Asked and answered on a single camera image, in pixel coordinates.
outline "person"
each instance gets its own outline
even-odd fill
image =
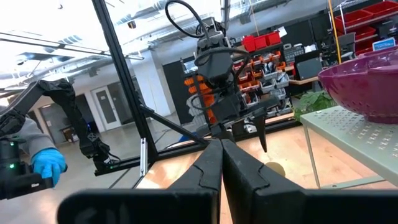
[[[0,105],[0,111],[4,109],[6,107]],[[5,137],[26,140],[25,143],[20,144],[20,147],[30,155],[33,172],[41,174],[43,179],[52,177],[53,184],[56,186],[61,173],[67,169],[65,158],[55,147],[51,137],[44,134],[34,120],[27,116],[19,132]]]

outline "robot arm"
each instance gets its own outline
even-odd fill
[[[81,153],[89,159],[93,158],[97,170],[106,169],[108,164],[114,162],[109,158],[111,156],[109,146],[88,129],[83,115],[75,104],[73,86],[64,79],[54,82],[39,80],[31,83],[5,110],[0,112],[0,138],[22,129],[26,114],[42,95],[51,97],[54,103],[62,107],[80,139]]]

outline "floor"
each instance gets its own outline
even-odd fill
[[[178,141],[180,134],[168,130],[156,121],[149,121],[152,135],[158,149]],[[122,158],[139,155],[139,135],[134,125],[123,126],[103,133],[101,138],[111,146],[111,150]],[[323,185],[346,180],[358,179],[373,175],[373,172],[354,160],[322,137],[311,133],[313,151],[317,160],[317,168]],[[241,141],[238,145],[257,157],[262,162],[276,161],[282,164],[287,173],[286,177],[297,184],[314,188],[315,181],[308,157],[302,127],[287,129],[267,135],[269,153],[261,151],[259,141],[250,139]],[[77,145],[67,144],[59,147],[64,153],[69,165],[68,172],[55,189],[44,190],[12,200],[0,201],[0,217],[2,224],[54,224],[58,204],[68,195],[87,188],[131,188],[139,178],[138,167],[122,170],[112,174],[95,177],[92,162],[82,156]],[[181,160],[173,158],[173,165],[155,164],[167,175],[152,175],[149,181],[152,187],[167,187],[182,175],[187,166],[195,159]],[[364,188],[388,189],[394,186],[388,182],[372,184]]]

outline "plastic colander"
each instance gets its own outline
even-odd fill
[[[342,107],[368,121],[398,124],[398,50],[347,61],[319,74]]]

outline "ceiling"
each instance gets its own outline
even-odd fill
[[[222,20],[221,1],[224,0],[185,1],[201,17],[214,16]],[[256,12],[290,0],[229,1],[229,19],[235,19],[250,15],[250,3]],[[106,0],[124,54],[139,54],[150,45],[183,37],[165,16],[166,2]],[[62,0],[62,6],[59,0],[3,0],[2,3],[7,7],[0,8],[0,19],[7,22],[0,24],[0,88],[25,85],[54,74],[76,75],[111,63],[110,57],[91,53],[108,50],[91,1]],[[177,23],[193,32],[197,22],[186,8],[173,4],[169,11]],[[128,28],[129,21],[134,21],[137,27]],[[74,51],[82,47],[91,50]]]

